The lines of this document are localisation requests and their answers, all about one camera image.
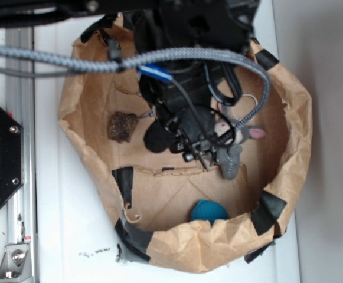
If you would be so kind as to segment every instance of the wire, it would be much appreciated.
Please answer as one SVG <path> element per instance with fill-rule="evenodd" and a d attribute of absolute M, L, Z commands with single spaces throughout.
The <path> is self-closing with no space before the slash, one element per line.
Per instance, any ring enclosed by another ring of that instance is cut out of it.
<path fill-rule="evenodd" d="M 0 68 L 0 74 L 10 75 L 12 77 L 21 77 L 21 78 L 53 78 L 53 77 L 68 77 L 71 75 L 79 75 L 73 71 L 61 71 L 54 73 L 30 73 L 22 72 L 12 69 Z"/>
<path fill-rule="evenodd" d="M 263 108 L 268 100 L 271 86 L 270 77 L 262 66 L 256 64 L 254 61 L 246 58 L 245 56 L 232 51 L 217 50 L 212 48 L 168 48 L 126 58 L 121 62 L 87 61 L 60 56 L 57 54 L 50 54 L 47 52 L 38 52 L 34 50 L 3 46 L 0 46 L 0 56 L 61 66 L 76 73 L 115 73 L 118 71 L 137 68 L 141 65 L 147 65 L 150 63 L 176 60 L 206 60 L 239 65 L 257 74 L 263 80 L 263 91 L 262 98 L 260 99 L 258 106 L 249 112 L 249 114 L 235 126 L 235 131 L 242 129 L 246 123 Z"/>
<path fill-rule="evenodd" d="M 199 117 L 199 113 L 197 112 L 196 108 L 195 108 L 195 105 L 194 103 L 192 102 L 192 100 L 190 99 L 190 96 L 188 95 L 188 93 L 185 91 L 184 87 L 179 83 L 177 82 L 175 79 L 172 79 L 170 81 L 170 83 L 172 83 L 179 91 L 180 93 L 183 95 L 183 98 L 185 99 L 185 101 L 187 102 L 188 104 L 188 107 L 190 108 L 191 112 L 192 112 L 192 115 L 194 116 L 194 119 L 196 121 L 196 123 L 198 124 L 201 132 L 202 132 L 202 135 L 207 139 L 209 140 L 209 142 L 211 144 L 213 144 L 215 147 L 225 147 L 225 148 L 229 148 L 233 145 L 234 143 L 234 139 L 232 139 L 232 141 L 229 143 L 229 144 L 225 144 L 225 143 L 219 143 L 215 140 L 213 140 L 207 133 L 204 125 L 202 124 L 201 120 L 200 120 L 200 117 Z M 236 132 L 234 131 L 234 127 L 232 126 L 232 124 L 230 123 L 230 121 L 228 120 L 228 118 L 222 116 L 222 118 L 225 120 L 225 122 L 228 123 L 229 127 L 230 127 L 230 130 L 231 133 L 232 133 L 232 137 L 235 137 L 236 136 Z"/>
<path fill-rule="evenodd" d="M 252 94 L 247 94 L 246 93 L 246 94 L 243 94 L 242 97 L 251 97 L 254 100 L 254 102 L 255 102 L 255 106 L 258 106 L 258 104 L 259 104 L 258 103 L 258 99 L 256 99 L 256 97 L 254 95 L 252 95 Z M 234 118 L 236 118 L 238 121 L 242 120 L 242 119 L 238 118 L 238 116 L 236 114 L 236 110 L 234 109 L 234 107 L 231 107 L 231 112 L 233 113 Z"/>

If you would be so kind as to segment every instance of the stuffed mouse toy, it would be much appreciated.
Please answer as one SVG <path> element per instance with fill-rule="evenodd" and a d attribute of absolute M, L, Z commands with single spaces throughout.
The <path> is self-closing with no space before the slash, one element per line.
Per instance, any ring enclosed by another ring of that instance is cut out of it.
<path fill-rule="evenodd" d="M 221 109 L 221 112 L 231 121 L 232 126 L 235 126 L 239 123 L 238 120 L 230 118 L 226 106 L 221 106 L 219 108 Z M 228 123 L 224 120 L 218 121 L 214 127 L 214 131 L 219 137 L 229 129 L 230 127 Z M 217 150 L 216 162 L 221 166 L 221 171 L 225 179 L 233 180 L 238 174 L 240 167 L 240 153 L 242 152 L 242 147 L 240 144 L 243 144 L 248 138 L 261 139 L 263 137 L 266 137 L 266 131 L 263 128 L 257 126 L 244 126 L 240 131 L 236 132 L 236 137 L 231 147 L 221 147 Z"/>

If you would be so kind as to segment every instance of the black tape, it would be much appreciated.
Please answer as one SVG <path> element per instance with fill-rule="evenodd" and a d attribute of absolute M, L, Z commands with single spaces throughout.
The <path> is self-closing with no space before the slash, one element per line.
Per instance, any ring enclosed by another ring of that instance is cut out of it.
<path fill-rule="evenodd" d="M 133 167 L 125 167 L 112 171 L 112 175 L 119 186 L 125 203 L 132 203 L 133 172 Z"/>
<path fill-rule="evenodd" d="M 259 206 L 251 215 L 251 220 L 259 236 L 271 229 L 286 205 L 287 203 L 281 198 L 269 192 L 262 191 L 259 198 Z"/>
<path fill-rule="evenodd" d="M 275 244 L 275 242 L 271 242 L 268 245 L 265 245 L 263 247 L 261 247 L 260 249 L 257 249 L 256 251 L 253 251 L 247 255 L 244 256 L 244 261 L 246 261 L 246 263 L 251 263 L 252 261 L 254 261 L 258 256 L 263 255 L 264 251 L 266 249 L 268 249 L 268 247 L 273 246 Z"/>
<path fill-rule="evenodd" d="M 255 54 L 255 58 L 258 64 L 266 69 L 266 71 L 272 69 L 273 67 L 278 65 L 278 63 L 280 63 L 280 61 L 274 55 L 272 55 L 265 49 Z"/>
<path fill-rule="evenodd" d="M 123 226 L 120 219 L 115 225 L 115 231 L 129 251 L 141 259 L 141 261 L 150 261 L 151 258 L 146 254 L 146 250 L 148 249 L 154 232 L 142 230 L 129 222 L 126 222 Z"/>

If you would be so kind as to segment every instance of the teal yarn ball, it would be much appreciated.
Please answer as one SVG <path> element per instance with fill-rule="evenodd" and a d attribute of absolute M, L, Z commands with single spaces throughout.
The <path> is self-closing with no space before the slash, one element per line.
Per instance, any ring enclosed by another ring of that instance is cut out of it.
<path fill-rule="evenodd" d="M 208 220 L 213 225 L 216 219 L 227 220 L 229 218 L 225 208 L 211 200 L 201 200 L 197 203 L 191 213 L 191 221 Z"/>

